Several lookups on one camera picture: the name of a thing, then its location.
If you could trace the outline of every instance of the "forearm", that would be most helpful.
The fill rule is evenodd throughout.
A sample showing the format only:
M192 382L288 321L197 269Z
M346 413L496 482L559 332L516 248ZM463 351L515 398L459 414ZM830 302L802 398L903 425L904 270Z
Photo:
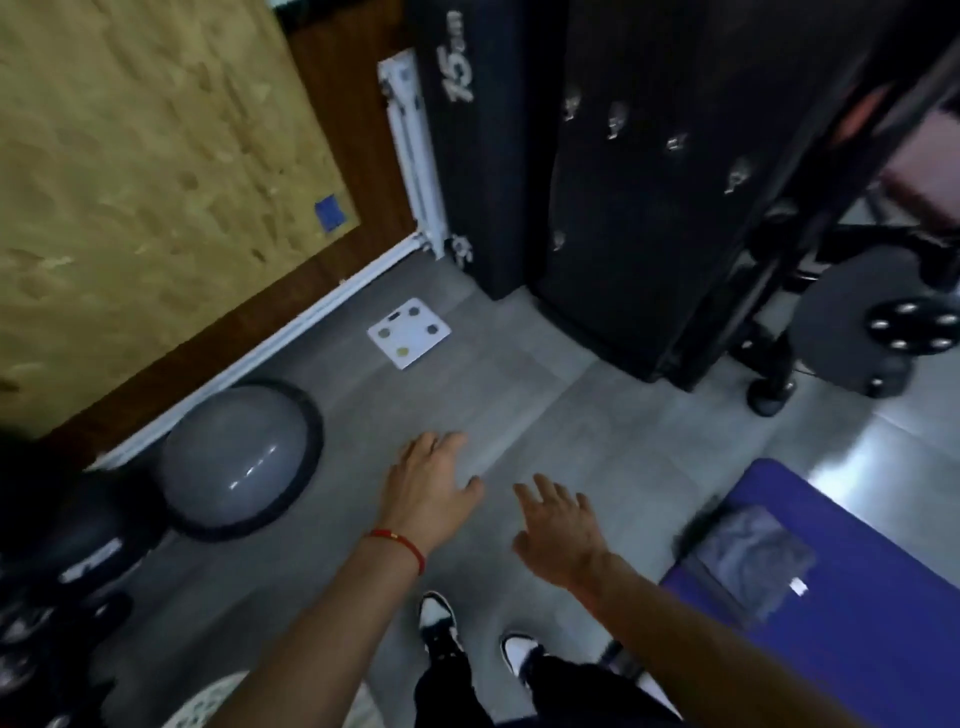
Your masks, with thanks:
M695 725L861 725L802 678L644 579L618 556L593 559L571 591Z
M417 570L402 545L363 539L209 728L340 728Z

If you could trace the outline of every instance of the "white sneaker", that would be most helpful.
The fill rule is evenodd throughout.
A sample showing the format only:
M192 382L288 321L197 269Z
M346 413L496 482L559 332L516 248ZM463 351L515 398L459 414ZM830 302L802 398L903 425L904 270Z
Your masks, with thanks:
M503 661L514 677L529 687L527 678L529 677L531 658L545 655L546 650L543 649L542 644L530 635L521 632L508 632L500 638L500 654L503 655Z
M464 654L453 609L436 592L427 592L420 599L420 638L431 663Z

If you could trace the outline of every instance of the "black pants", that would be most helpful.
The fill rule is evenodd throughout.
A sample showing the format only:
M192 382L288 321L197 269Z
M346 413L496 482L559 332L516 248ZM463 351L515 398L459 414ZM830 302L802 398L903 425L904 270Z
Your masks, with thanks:
M557 657L535 657L530 691L541 717L609 716L619 720L680 719L626 678L598 665L574 665ZM430 666L414 692L416 728L491 728L493 721L473 691L466 655L448 657Z

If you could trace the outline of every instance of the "hand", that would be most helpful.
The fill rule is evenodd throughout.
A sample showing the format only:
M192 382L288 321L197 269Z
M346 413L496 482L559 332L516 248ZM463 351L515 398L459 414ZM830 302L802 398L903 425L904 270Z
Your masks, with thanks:
M514 551L527 569L558 587L571 589L594 557L608 551L590 501L574 501L568 490L546 475L534 475L542 502L523 483L514 486L526 530L516 534Z
M424 556L453 536L484 492L476 475L464 490L453 480L457 453L466 442L463 432L443 438L424 432L407 444L387 473L376 527L406 537Z

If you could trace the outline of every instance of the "blue mat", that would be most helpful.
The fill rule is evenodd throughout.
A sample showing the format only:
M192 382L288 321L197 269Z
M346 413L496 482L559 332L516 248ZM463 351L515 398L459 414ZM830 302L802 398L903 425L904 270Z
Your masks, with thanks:
M806 594L791 593L751 642L874 726L960 725L960 591L773 460L725 502L766 507L817 552ZM732 623L680 566L661 583Z

